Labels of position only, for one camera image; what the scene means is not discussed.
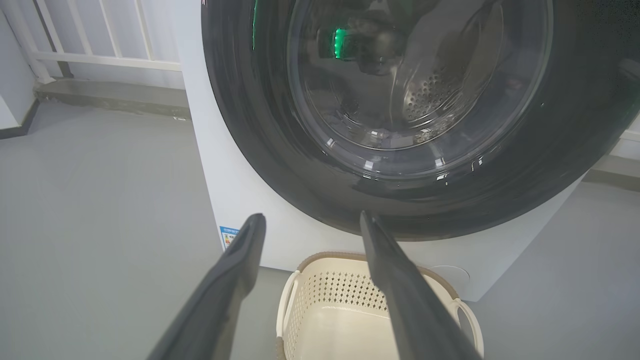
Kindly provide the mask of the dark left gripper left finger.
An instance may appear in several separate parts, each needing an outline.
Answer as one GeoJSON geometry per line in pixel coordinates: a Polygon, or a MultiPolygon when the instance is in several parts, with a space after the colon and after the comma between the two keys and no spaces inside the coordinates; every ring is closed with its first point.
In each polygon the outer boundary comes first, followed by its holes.
{"type": "Polygon", "coordinates": [[[247,217],[147,360],[230,360],[242,301],[258,278],[265,235],[265,216],[247,217]]]}

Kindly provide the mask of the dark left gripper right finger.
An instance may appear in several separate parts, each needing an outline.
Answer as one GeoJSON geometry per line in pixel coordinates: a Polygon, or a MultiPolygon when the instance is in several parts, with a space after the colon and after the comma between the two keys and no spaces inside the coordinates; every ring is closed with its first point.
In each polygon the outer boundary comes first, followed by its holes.
{"type": "Polygon", "coordinates": [[[385,296],[400,360],[482,360],[381,220],[364,210],[359,226],[370,277],[385,296]]]}

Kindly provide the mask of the stainless steel washer drum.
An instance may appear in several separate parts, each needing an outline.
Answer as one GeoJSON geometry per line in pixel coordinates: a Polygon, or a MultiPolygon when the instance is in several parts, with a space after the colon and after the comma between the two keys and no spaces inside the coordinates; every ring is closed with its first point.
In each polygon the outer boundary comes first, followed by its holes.
{"type": "Polygon", "coordinates": [[[320,134],[404,150],[464,118],[544,0],[304,0],[291,36],[301,108],[320,134]]]}

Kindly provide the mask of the round white filter cover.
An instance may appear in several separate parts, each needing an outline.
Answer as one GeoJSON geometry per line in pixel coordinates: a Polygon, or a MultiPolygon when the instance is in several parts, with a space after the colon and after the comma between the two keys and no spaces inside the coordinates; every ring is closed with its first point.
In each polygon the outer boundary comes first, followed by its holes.
{"type": "Polygon", "coordinates": [[[459,266],[454,265],[434,265],[429,268],[430,271],[438,274],[451,285],[465,285],[470,281],[470,274],[459,266]]]}

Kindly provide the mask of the blue energy label sticker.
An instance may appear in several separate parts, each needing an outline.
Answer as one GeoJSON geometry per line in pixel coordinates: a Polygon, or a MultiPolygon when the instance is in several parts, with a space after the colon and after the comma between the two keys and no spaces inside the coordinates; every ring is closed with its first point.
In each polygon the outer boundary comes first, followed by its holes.
{"type": "Polygon", "coordinates": [[[221,235],[222,249],[226,251],[237,236],[239,230],[237,228],[231,227],[219,227],[219,230],[221,235]]]}

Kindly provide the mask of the cream perforated laundry basket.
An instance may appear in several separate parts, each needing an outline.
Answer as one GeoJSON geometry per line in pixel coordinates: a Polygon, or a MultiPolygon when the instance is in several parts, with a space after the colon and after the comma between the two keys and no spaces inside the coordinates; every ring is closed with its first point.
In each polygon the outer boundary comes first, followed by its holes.
{"type": "Polygon", "coordinates": [[[286,280],[276,319],[278,360],[402,360],[386,296],[366,256],[322,251],[286,280]]]}

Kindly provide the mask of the white metal railing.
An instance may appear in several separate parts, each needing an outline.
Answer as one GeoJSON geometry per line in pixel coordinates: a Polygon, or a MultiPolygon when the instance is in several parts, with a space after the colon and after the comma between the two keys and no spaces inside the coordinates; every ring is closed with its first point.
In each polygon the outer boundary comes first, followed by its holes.
{"type": "Polygon", "coordinates": [[[0,0],[41,84],[57,78],[184,89],[173,0],[0,0]]]}

